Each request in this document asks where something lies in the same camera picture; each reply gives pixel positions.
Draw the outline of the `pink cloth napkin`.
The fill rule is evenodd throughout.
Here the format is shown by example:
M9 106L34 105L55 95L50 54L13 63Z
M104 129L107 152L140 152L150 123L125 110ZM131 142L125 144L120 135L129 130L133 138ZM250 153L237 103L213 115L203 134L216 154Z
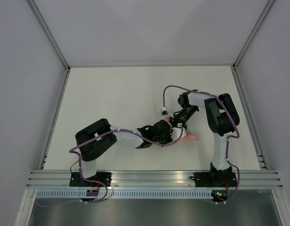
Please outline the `pink cloth napkin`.
M171 125L169 119L170 118L167 117L167 118L164 119L164 121L166 121L170 125L170 129L171 129L173 126ZM193 141L197 141L198 140L199 137L197 135L191 134L187 130L186 130L186 132L187 132L187 136L189 137L189 141L188 142L193 142Z

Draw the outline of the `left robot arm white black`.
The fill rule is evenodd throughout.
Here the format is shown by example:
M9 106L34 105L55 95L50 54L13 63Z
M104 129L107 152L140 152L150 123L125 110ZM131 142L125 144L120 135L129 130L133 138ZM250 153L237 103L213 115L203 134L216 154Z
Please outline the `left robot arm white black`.
M149 148L155 144L167 145L173 141L172 132L172 127L165 120L131 132L112 126L107 119L98 120L75 135L81 156L80 181L86 186L93 186L96 183L96 160L113 145L135 149Z

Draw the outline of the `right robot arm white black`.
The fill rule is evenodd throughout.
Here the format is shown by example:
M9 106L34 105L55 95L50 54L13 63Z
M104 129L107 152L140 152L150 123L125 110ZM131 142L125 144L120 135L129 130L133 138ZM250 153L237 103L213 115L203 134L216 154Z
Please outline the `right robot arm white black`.
M236 176L233 166L228 161L229 139L239 138L237 126L240 118L228 93L219 96L194 90L179 95L178 104L181 110L170 117L170 124L175 127L179 124L187 129L187 121L198 112L200 108L205 109L207 123L214 134L214 155L210 163L208 173L195 173L194 178L197 186L223 186L228 182L236 186Z

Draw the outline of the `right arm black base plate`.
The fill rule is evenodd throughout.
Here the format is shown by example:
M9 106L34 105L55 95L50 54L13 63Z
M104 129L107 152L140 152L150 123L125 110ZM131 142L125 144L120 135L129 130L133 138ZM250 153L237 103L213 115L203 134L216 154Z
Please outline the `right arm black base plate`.
M212 172L194 172L189 179L194 181L196 187L236 187L237 178L234 172L212 173Z

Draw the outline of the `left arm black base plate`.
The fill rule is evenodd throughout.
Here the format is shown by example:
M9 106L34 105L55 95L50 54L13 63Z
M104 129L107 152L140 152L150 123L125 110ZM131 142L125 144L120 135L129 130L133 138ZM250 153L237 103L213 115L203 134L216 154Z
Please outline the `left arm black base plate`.
M83 179L79 172L71 173L69 186L70 187L109 187L111 183L110 172L97 172L91 178Z

